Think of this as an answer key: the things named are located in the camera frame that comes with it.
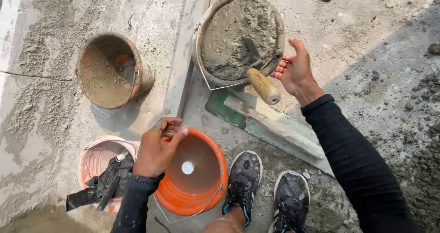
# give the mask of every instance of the black long sleeve shirt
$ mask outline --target black long sleeve shirt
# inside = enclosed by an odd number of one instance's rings
[[[364,233],[423,232],[383,158],[342,115],[331,95],[323,95],[305,106],[302,114],[315,131]],[[146,231],[148,196],[156,191],[163,176],[131,175],[132,185],[124,195],[112,233]]]

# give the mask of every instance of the bucket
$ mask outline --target bucket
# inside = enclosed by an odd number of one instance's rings
[[[79,52],[75,75],[96,106],[118,109],[151,90],[154,70],[127,37],[114,32],[91,37]]]
[[[215,207],[227,185],[228,170],[220,147],[204,132],[190,127],[154,195],[168,211],[192,216]]]
[[[208,83],[208,86],[209,84],[213,84],[218,87],[225,88],[238,84],[242,84],[242,85],[250,84],[247,78],[241,78],[238,80],[219,79],[214,75],[212,75],[206,69],[202,61],[202,43],[203,43],[203,38],[205,37],[206,31],[208,29],[209,22],[212,20],[213,16],[217,13],[217,11],[219,11],[223,6],[231,3],[232,1],[234,0],[217,0],[211,7],[209,7],[208,10],[206,10],[206,12],[201,17],[200,22],[197,24],[198,28],[194,38],[195,51],[192,53],[192,55],[195,64],[199,66],[199,68],[201,69],[203,73],[203,77]],[[271,58],[269,58],[268,60],[263,60],[263,68],[260,70],[261,74],[267,77],[276,69],[279,61],[281,60],[281,56],[283,55],[285,28],[284,28],[283,19],[280,13],[276,10],[276,8],[267,0],[259,0],[259,1],[264,1],[267,2],[269,5],[271,5],[272,15],[276,22],[276,33],[275,33],[277,36],[276,45],[272,50]]]
[[[102,136],[88,143],[80,154],[78,164],[79,183],[81,189],[88,188],[86,181],[104,172],[110,159],[125,151],[129,151],[136,160],[138,148],[118,136]],[[118,212],[121,207],[122,198],[110,199],[104,211]]]

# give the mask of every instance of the left hand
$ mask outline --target left hand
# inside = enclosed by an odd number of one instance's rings
[[[181,122],[180,118],[161,118],[155,126],[142,135],[133,174],[158,177],[167,169],[177,146],[189,133],[188,128],[179,126]],[[162,141],[164,136],[171,138],[171,141]]]

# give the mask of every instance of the wooden handle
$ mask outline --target wooden handle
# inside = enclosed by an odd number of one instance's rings
[[[268,105],[275,105],[279,102],[278,89],[256,68],[249,68],[246,71],[246,76],[264,102]]]

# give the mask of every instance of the foot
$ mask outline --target foot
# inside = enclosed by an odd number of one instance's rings
[[[222,213],[229,213],[231,206],[243,209],[246,222],[249,225],[253,200],[263,175],[261,158],[253,151],[244,151],[235,157],[229,170],[228,192],[223,204]]]
[[[275,213],[269,233],[305,232],[305,219],[310,204],[310,191],[304,176],[284,171],[274,189]]]

